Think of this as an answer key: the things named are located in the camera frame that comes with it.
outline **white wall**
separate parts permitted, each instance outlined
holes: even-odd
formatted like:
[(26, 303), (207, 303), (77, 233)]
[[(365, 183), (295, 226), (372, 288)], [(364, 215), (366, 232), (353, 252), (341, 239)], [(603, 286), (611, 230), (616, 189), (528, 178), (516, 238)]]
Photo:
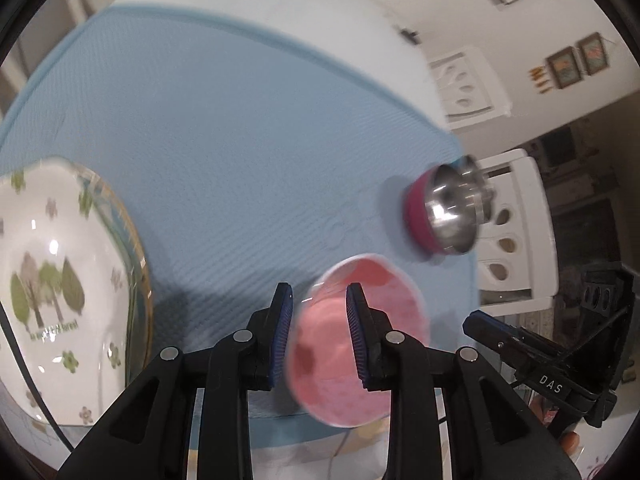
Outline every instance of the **white wall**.
[[(513, 101), (512, 116), (456, 130), (479, 157), (508, 150), (640, 89), (640, 70), (593, 0), (376, 0), (420, 32), (427, 57), (478, 46)], [(607, 43), (611, 67), (563, 90), (538, 94), (529, 70), (593, 32)]]

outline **stainless steel bowl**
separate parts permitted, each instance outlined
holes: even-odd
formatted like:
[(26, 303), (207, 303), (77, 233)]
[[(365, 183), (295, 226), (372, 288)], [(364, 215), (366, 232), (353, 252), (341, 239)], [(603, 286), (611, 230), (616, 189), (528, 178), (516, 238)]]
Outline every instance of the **stainless steel bowl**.
[(433, 171), (424, 198), (433, 237), (444, 253), (468, 253), (478, 237), (476, 188), (448, 164)]
[(462, 176), (476, 188), (476, 200), (478, 202), (478, 208), (481, 211), (480, 222), (483, 224), (488, 222), (494, 213), (494, 186), (492, 186), (489, 179), (484, 175), (474, 156), (462, 156), (458, 159), (456, 165)]

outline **pink bowl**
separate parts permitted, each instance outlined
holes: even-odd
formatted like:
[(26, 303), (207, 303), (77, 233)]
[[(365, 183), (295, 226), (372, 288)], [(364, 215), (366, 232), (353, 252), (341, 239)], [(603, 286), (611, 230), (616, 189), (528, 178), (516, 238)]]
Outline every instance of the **pink bowl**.
[(311, 288), (294, 320), (285, 358), (289, 389), (315, 418), (353, 428), (389, 414), (391, 394), (368, 392), (358, 378), (346, 315), (346, 288), (360, 282), (369, 306), (423, 344), (429, 341), (424, 301), (411, 278), (377, 254), (332, 267)]
[(414, 236), (423, 249), (430, 253), (445, 253), (442, 245), (438, 242), (436, 235), (431, 229), (429, 216), (424, 207), (426, 190), (433, 187), (433, 176), (438, 170), (438, 166), (423, 173), (409, 188), (409, 192), (404, 201), (404, 221), (409, 231)]

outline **chair backrest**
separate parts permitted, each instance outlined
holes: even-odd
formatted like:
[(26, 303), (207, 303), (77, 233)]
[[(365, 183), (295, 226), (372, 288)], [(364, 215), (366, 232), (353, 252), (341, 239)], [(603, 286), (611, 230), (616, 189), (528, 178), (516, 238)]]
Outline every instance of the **chair backrest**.
[(0, 65), (0, 76), (8, 85), (9, 94), (12, 95), (11, 100), (27, 84), (27, 76), (15, 57), (14, 49), (9, 52), (2, 65)]
[(496, 190), (494, 213), (476, 245), (479, 288), (550, 298), (558, 291), (556, 243), (534, 159), (512, 150), (479, 165)]
[(452, 129), (511, 114), (511, 100), (476, 46), (464, 46), (429, 60)]

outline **pink plastic cup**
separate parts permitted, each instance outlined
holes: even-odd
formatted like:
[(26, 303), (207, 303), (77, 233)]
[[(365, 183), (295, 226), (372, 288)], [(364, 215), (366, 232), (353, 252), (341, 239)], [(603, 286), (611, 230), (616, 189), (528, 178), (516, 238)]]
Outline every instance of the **pink plastic cup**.
[(312, 416), (340, 428), (389, 414), (390, 393), (368, 392), (358, 378), (346, 315), (346, 288), (362, 284), (367, 303), (383, 310), (396, 330), (429, 341), (424, 300), (415, 283), (383, 256), (361, 254), (328, 270), (303, 300), (294, 320), (285, 372), (296, 400)]

